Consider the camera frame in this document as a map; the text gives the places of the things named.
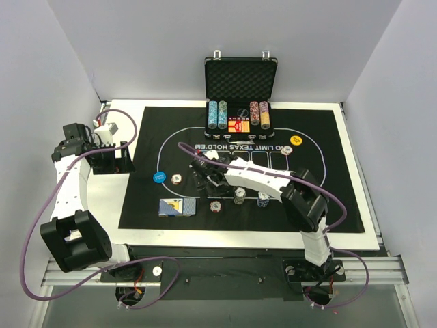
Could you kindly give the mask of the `grey poker chip stack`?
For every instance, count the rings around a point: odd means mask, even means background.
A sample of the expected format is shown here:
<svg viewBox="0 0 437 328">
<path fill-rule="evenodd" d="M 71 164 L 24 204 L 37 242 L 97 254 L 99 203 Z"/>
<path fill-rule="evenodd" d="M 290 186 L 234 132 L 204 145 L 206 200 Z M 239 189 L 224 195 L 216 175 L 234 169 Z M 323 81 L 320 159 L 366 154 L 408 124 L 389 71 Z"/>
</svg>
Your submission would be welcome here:
<svg viewBox="0 0 437 328">
<path fill-rule="evenodd" d="M 244 203 L 246 197 L 246 191 L 242 187 L 237 187 L 234 191 L 234 203 L 241 205 Z"/>
</svg>

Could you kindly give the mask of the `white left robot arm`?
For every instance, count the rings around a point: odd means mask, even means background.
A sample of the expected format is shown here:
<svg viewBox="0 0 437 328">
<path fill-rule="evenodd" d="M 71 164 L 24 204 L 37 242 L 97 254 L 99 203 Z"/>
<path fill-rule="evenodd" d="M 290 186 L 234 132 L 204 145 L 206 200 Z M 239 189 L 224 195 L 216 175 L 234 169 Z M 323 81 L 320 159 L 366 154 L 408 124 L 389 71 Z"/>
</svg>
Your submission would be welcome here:
<svg viewBox="0 0 437 328">
<path fill-rule="evenodd" d="M 134 172 L 127 144 L 120 143 L 121 157 L 117 158 L 114 144 L 98 146 L 77 137 L 61 141 L 51 155 L 60 187 L 51 219 L 40 226 L 40 235 L 65 273 L 112 266 L 127 282 L 140 274 L 141 265 L 132 259 L 129 246 L 112 243 L 88 206 L 91 173 Z"/>
</svg>

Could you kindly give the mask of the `red poker chip stack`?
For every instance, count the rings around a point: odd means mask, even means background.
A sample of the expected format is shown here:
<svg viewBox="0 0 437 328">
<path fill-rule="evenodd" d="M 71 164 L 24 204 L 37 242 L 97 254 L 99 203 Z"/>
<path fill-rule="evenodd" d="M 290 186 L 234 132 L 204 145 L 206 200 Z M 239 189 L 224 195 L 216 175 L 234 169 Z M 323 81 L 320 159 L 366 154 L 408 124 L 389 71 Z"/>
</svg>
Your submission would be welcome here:
<svg viewBox="0 0 437 328">
<path fill-rule="evenodd" d="M 221 204 L 221 202 L 218 201 L 218 200 L 213 200 L 213 201 L 211 201 L 211 202 L 210 202 L 210 210 L 211 210 L 213 213 L 219 213 L 219 212 L 221 212 L 221 210 L 222 210 L 222 204 Z"/>
</svg>

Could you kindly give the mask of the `yellow big blind button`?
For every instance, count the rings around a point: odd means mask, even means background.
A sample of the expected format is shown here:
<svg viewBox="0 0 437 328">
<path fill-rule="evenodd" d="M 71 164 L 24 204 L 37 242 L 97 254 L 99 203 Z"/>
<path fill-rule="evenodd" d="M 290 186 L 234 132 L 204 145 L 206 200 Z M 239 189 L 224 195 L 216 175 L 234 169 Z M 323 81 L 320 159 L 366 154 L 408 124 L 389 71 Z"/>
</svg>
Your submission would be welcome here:
<svg viewBox="0 0 437 328">
<path fill-rule="evenodd" d="M 292 136 L 290 137 L 290 143 L 291 143 L 293 146 L 301 146 L 302 143 L 303 143 L 302 137 L 299 136 L 299 135 L 292 135 Z"/>
</svg>

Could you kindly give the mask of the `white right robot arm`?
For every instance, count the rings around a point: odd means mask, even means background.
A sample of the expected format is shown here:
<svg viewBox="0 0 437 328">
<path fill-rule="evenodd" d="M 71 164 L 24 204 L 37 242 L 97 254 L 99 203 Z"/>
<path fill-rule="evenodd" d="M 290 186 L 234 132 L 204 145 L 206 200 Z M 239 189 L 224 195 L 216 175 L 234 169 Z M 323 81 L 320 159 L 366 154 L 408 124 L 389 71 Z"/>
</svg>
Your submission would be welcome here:
<svg viewBox="0 0 437 328">
<path fill-rule="evenodd" d="M 306 274 L 321 279 L 329 272 L 330 244 L 324 232 L 328 200 L 309 186 L 316 183 L 311 172 L 278 171 L 215 151 L 196 156 L 189 167 L 197 190 L 205 196 L 222 197 L 242 187 L 279 201 L 287 220 L 302 236 Z"/>
</svg>

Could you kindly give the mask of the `blue small blind button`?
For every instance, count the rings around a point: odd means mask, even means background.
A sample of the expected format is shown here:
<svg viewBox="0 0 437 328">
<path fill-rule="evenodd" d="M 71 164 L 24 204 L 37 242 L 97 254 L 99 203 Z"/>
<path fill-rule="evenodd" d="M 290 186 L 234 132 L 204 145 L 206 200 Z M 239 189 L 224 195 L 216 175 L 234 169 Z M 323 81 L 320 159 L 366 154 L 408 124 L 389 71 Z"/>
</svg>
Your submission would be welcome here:
<svg viewBox="0 0 437 328">
<path fill-rule="evenodd" d="M 167 175 L 162 171 L 158 171 L 153 175 L 152 179 L 156 184 L 162 184 L 166 181 Z"/>
</svg>

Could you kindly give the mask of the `red chips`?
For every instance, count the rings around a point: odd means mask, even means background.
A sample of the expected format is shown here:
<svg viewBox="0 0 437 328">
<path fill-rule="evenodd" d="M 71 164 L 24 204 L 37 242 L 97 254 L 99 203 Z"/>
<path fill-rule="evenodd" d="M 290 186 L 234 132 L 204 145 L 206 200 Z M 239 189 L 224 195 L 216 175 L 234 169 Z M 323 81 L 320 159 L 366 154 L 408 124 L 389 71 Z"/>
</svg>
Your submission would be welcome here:
<svg viewBox="0 0 437 328">
<path fill-rule="evenodd" d="M 173 185 L 178 185 L 182 182 L 182 175 L 181 174 L 174 174 L 171 177 L 171 183 Z"/>
</svg>

